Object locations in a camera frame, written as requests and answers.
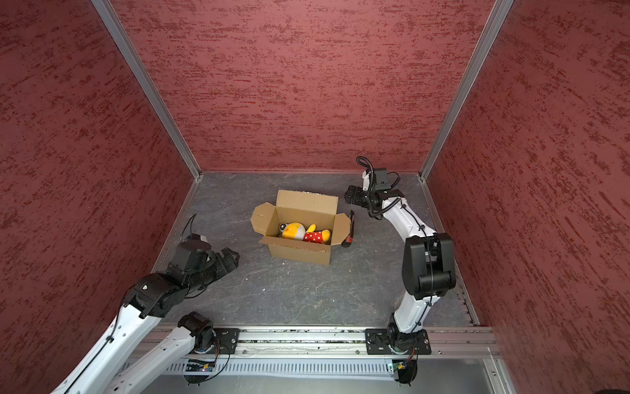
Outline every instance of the open cardboard box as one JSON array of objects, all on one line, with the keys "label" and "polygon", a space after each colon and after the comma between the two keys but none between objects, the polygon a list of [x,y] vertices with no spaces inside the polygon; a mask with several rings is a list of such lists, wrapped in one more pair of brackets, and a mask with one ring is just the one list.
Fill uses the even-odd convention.
[{"label": "open cardboard box", "polygon": [[[274,257],[305,263],[330,264],[331,246],[339,245],[350,233],[350,219],[337,213],[337,197],[329,195],[279,190],[276,205],[259,205],[251,215],[254,231],[264,237],[260,243],[269,246]],[[279,238],[280,223],[299,222],[317,231],[331,231],[330,245]]]}]

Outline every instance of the stuffed animal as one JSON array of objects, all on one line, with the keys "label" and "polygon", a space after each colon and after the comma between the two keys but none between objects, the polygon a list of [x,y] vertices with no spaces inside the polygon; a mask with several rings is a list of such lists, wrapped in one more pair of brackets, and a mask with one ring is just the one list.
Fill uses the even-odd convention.
[{"label": "stuffed animal", "polygon": [[330,230],[315,231],[315,229],[315,224],[312,224],[308,229],[304,229],[304,226],[298,222],[282,223],[280,225],[280,236],[289,240],[330,243]]}]

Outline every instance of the red and black utility knife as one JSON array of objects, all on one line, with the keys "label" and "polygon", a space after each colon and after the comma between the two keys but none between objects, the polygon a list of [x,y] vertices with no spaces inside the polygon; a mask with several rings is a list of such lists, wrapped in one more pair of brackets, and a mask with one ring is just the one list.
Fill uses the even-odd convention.
[{"label": "red and black utility knife", "polygon": [[344,248],[347,248],[348,246],[352,245],[353,237],[354,237],[354,211],[350,211],[350,234],[348,234],[346,239],[343,240],[343,242],[341,242],[341,245]]}]

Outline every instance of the red wall panel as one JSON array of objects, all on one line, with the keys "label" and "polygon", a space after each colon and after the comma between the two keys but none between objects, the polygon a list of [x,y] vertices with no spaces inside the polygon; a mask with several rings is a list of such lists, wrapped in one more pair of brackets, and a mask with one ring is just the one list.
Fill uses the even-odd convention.
[{"label": "red wall panel", "polygon": [[192,177],[89,0],[0,4],[0,391],[47,393],[151,271]]},{"label": "red wall panel", "polygon": [[203,170],[418,171],[493,0],[113,0]]},{"label": "red wall panel", "polygon": [[520,394],[630,389],[628,16],[516,1],[430,174]]}]

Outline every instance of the metal corner post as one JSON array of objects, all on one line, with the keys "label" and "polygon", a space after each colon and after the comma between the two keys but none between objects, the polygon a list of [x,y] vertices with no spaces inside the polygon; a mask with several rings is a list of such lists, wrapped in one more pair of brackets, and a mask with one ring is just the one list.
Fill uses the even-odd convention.
[{"label": "metal corner post", "polygon": [[450,130],[455,124],[459,111],[464,106],[466,97],[468,97],[468,93],[470,93],[470,90],[473,87],[475,79],[481,70],[481,66],[486,60],[492,44],[495,42],[496,35],[499,33],[499,30],[501,30],[503,21],[505,20],[510,7],[512,7],[512,2],[513,0],[496,0],[495,5],[492,7],[486,25],[481,32],[481,36],[479,36],[479,41],[477,41],[477,45],[472,52],[468,66],[464,71],[462,80],[457,87],[455,97],[453,97],[453,101],[446,112],[444,121],[437,132],[435,142],[433,143],[433,146],[422,165],[422,169],[420,170],[420,178],[422,180],[426,180],[428,178],[429,173],[437,160],[437,156],[440,154],[440,151],[444,146],[444,142],[446,142],[446,138],[448,138]]},{"label": "metal corner post", "polygon": [[118,49],[122,53],[123,57],[127,61],[127,64],[131,68],[131,71],[134,73],[136,79],[140,83],[140,87],[144,90],[144,94],[147,95],[149,102],[155,109],[158,117],[162,121],[164,128],[168,132],[169,136],[173,140],[173,143],[177,147],[177,150],[180,152],[181,157],[184,159],[184,162],[188,166],[188,169],[192,173],[195,179],[199,179],[201,175],[201,168],[195,157],[193,156],[190,148],[188,148],[188,144],[184,140],[184,137],[181,135],[177,124],[175,124],[175,120],[168,112],[168,108],[166,108],[166,104],[162,97],[159,94],[158,89],[156,88],[153,80],[147,73],[147,70],[144,68],[138,53],[135,51],[125,28],[122,26],[118,16],[116,15],[116,11],[112,7],[112,4],[109,0],[91,0],[92,4],[96,8],[96,11],[101,16],[105,27],[110,32],[110,35],[116,42]]}]

